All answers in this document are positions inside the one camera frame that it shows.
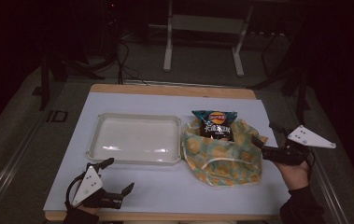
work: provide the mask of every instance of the black sleeve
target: black sleeve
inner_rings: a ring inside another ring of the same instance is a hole
[[[98,216],[80,209],[72,209],[66,213],[63,224],[96,224],[98,219]]]
[[[319,206],[310,186],[290,190],[290,199],[282,205],[280,216],[283,224],[323,224],[324,209]]]

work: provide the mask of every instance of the clear plastic tray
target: clear plastic tray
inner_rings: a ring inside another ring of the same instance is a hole
[[[180,160],[180,118],[105,113],[87,156],[94,161],[174,164]]]

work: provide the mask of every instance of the person's right hand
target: person's right hand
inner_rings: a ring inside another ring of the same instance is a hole
[[[284,179],[288,189],[301,189],[308,186],[308,171],[307,162],[302,162],[300,165],[286,165],[283,163],[273,162],[278,168]]]

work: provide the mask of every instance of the white bracket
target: white bracket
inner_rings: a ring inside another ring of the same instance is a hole
[[[72,205],[77,206],[83,200],[99,190],[102,186],[103,182],[101,181],[100,176],[97,174],[95,169],[90,166],[80,183],[78,192],[72,201]]]
[[[295,129],[288,138],[294,142],[308,147],[336,148],[336,143],[332,143],[325,138],[306,129],[303,125]]]

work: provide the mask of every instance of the fabric bag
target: fabric bag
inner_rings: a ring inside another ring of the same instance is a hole
[[[182,155],[193,174],[210,186],[230,187],[261,180],[262,154],[251,143],[251,136],[264,143],[267,137],[242,119],[236,119],[231,128],[233,142],[200,136],[198,119],[183,128]]]

